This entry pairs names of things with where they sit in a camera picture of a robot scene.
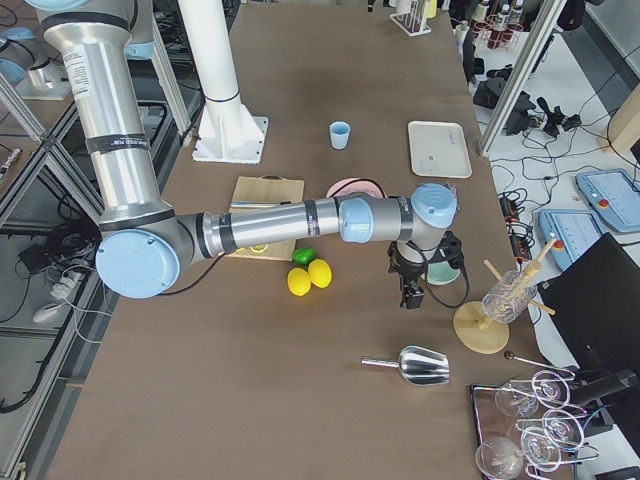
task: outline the blue cup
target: blue cup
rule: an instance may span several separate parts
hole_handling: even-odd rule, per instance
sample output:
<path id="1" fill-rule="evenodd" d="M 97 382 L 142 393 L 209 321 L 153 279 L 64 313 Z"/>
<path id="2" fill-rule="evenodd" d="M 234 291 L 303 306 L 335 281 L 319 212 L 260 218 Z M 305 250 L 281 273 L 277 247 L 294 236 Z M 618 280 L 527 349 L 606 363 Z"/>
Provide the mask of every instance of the blue cup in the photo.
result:
<path id="1" fill-rule="evenodd" d="M 331 146 L 336 150 L 344 149 L 349 141 L 349 133 L 351 133 L 351 127 L 347 122 L 333 122 L 329 126 Z"/>

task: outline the black monitor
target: black monitor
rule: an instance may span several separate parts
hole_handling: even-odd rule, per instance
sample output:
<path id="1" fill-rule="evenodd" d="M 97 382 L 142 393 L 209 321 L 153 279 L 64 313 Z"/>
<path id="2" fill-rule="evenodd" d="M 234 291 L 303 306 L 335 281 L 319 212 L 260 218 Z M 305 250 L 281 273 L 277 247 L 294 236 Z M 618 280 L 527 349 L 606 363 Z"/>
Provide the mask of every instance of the black monitor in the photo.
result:
<path id="1" fill-rule="evenodd" d="M 640 373 L 640 267 L 610 234 L 539 290 L 581 371 Z M 602 401 L 640 454 L 640 388 Z"/>

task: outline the scoop handle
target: scoop handle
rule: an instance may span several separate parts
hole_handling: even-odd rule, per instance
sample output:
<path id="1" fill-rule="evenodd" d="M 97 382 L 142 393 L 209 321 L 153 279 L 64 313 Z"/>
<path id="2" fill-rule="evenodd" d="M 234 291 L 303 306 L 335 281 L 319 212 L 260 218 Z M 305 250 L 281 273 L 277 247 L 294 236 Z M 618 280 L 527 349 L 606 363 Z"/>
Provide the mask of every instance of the scoop handle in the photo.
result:
<path id="1" fill-rule="evenodd" d="M 360 363 L 362 365 L 375 365 L 376 367 L 398 368 L 398 362 L 377 357 L 362 357 Z"/>

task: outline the wooden cutting board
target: wooden cutting board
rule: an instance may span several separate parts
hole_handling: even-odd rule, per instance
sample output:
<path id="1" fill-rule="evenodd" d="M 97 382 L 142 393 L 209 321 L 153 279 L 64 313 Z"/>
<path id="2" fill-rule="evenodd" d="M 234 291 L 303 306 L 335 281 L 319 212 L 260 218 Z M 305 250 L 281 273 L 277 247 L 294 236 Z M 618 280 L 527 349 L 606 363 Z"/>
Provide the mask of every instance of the wooden cutting board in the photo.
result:
<path id="1" fill-rule="evenodd" d="M 277 177 L 238 177 L 236 188 L 233 192 L 233 197 L 231 198 L 231 203 L 298 203 L 302 201 L 303 190 L 303 180 L 288 180 Z M 234 215 L 242 215 L 252 209 L 253 208 L 230 207 L 229 211 Z M 260 258 L 263 260 L 291 261 L 291 256 L 295 248 L 296 241 L 287 240 L 268 245 L 259 245 L 252 248 L 244 248 L 230 256 L 241 258 Z"/>

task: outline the brown table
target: brown table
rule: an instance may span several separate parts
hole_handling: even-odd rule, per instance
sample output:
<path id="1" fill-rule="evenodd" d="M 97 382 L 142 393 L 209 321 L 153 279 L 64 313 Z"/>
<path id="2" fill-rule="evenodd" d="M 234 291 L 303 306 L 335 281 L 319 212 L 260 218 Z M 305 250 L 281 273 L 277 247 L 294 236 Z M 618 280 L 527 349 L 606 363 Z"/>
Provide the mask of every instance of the brown table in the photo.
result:
<path id="1" fill-rule="evenodd" d="M 305 198 L 364 176 L 409 195 L 407 123 L 464 127 L 473 176 L 454 180 L 471 299 L 494 283 L 482 265 L 513 266 L 480 132 L 444 15 L 409 38 L 377 8 L 250 4 L 231 40 L 243 101 L 270 127 L 259 166 L 195 163 L 183 149 L 166 198 L 179 213 L 226 211 L 239 175 L 305 180 Z M 352 125 L 344 151 L 328 125 Z M 464 348 L 453 312 L 426 298 L 398 307 L 387 244 L 301 240 L 333 267 L 327 289 L 288 293 L 291 264 L 223 259 L 178 297 L 122 300 L 50 470 L 54 479 L 247 480 L 479 478 L 470 383 L 497 384 L 521 370 L 500 354 Z M 206 267 L 187 272 L 180 285 Z M 453 302 L 462 281 L 436 288 Z M 508 347 L 538 355 L 526 319 Z M 451 383 L 417 388 L 394 371 L 359 365 L 418 344 L 445 353 Z"/>

